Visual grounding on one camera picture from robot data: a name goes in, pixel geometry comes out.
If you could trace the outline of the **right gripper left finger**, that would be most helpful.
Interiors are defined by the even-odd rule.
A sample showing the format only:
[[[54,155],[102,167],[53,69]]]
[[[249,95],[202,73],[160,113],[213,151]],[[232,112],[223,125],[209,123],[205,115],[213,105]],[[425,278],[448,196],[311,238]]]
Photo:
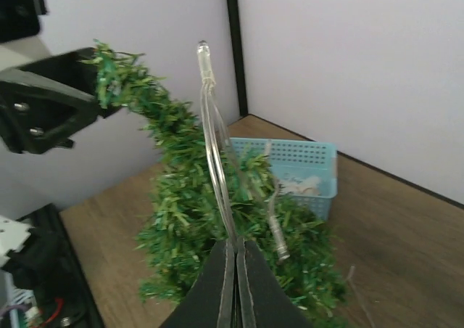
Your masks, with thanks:
[[[161,326],[232,327],[235,323],[235,260],[228,240],[216,242],[193,287]]]

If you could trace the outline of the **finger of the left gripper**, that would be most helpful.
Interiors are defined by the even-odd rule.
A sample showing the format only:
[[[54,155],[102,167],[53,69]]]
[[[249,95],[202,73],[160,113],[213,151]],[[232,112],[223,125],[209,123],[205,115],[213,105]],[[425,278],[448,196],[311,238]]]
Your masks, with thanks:
[[[118,109],[100,106],[94,50],[77,49],[1,71],[1,140],[13,153],[71,149],[72,136]]]

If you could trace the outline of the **small green christmas tree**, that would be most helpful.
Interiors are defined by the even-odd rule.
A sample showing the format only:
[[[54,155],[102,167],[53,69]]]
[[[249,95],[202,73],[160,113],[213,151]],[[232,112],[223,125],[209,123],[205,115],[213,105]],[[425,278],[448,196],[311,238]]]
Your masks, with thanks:
[[[162,150],[154,180],[153,214],[138,235],[154,274],[141,296],[168,299],[175,308],[193,287],[216,242],[253,241],[290,301],[312,327],[346,327],[335,315],[347,284],[335,269],[327,224],[291,195],[265,154],[236,154],[215,102],[210,50],[198,45],[202,78],[200,114],[172,99],[138,54],[97,42],[88,63],[97,68],[103,108],[125,107],[146,118],[145,129]],[[239,327],[235,268],[234,325]]]

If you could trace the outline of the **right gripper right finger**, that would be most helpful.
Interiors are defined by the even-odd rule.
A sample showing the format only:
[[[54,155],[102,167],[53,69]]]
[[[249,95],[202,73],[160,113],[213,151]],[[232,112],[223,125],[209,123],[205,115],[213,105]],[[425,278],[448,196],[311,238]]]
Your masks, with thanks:
[[[312,327],[282,290],[260,249],[241,239],[236,255],[239,327]]]

